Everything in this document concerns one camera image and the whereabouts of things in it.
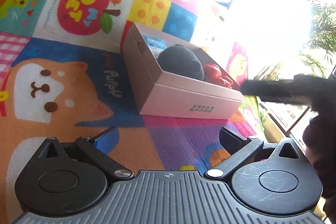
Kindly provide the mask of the black plush mouse toy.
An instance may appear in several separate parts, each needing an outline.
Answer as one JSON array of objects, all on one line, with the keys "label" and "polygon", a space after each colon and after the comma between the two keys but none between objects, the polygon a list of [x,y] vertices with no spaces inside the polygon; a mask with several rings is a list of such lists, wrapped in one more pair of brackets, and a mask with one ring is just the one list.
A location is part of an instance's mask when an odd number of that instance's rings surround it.
[{"label": "black plush mouse toy", "polygon": [[162,51],[157,62],[161,69],[176,75],[203,81],[205,73],[197,56],[188,48],[176,44]]}]

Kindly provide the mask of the blue white tissue pack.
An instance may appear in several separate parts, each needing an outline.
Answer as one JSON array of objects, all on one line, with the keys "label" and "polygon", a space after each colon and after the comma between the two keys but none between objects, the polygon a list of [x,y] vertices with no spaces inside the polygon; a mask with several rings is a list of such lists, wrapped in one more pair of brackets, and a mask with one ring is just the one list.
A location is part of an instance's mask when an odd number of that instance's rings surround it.
[{"label": "blue white tissue pack", "polygon": [[151,53],[156,59],[159,57],[159,54],[167,48],[165,41],[161,38],[157,38],[148,34],[142,34],[142,36]]}]

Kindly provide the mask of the colourful cartoon play mat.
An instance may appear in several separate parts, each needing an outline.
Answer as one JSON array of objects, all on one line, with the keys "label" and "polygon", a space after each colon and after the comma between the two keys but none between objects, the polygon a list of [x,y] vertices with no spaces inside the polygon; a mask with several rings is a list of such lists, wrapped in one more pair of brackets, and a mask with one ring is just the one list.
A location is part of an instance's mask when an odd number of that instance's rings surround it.
[{"label": "colourful cartoon play mat", "polygon": [[109,153],[134,171],[204,171],[227,157],[222,126],[261,131],[254,98],[229,120],[140,115],[121,46],[134,23],[191,42],[217,62],[246,64],[224,41],[226,9],[213,0],[1,0],[1,223],[21,215],[15,181],[46,137],[73,141],[116,126]]}]

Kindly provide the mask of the red strawberry toy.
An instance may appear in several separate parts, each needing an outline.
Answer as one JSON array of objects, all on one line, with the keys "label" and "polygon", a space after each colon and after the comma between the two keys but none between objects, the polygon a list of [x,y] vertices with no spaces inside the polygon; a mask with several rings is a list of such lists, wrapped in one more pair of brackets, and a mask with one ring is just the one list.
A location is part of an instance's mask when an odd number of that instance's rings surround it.
[{"label": "red strawberry toy", "polygon": [[233,84],[233,81],[230,77],[228,76],[223,76],[219,79],[219,83],[222,87],[225,87],[225,88],[231,88],[232,84]]}]

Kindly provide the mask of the white potted plant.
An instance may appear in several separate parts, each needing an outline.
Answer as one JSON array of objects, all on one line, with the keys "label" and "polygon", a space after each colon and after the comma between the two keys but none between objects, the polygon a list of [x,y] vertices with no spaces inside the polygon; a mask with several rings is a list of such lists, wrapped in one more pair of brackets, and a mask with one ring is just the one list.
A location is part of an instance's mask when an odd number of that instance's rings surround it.
[{"label": "white potted plant", "polygon": [[325,78],[328,67],[335,63],[335,2],[307,1],[311,6],[311,27],[300,56],[313,75]]}]

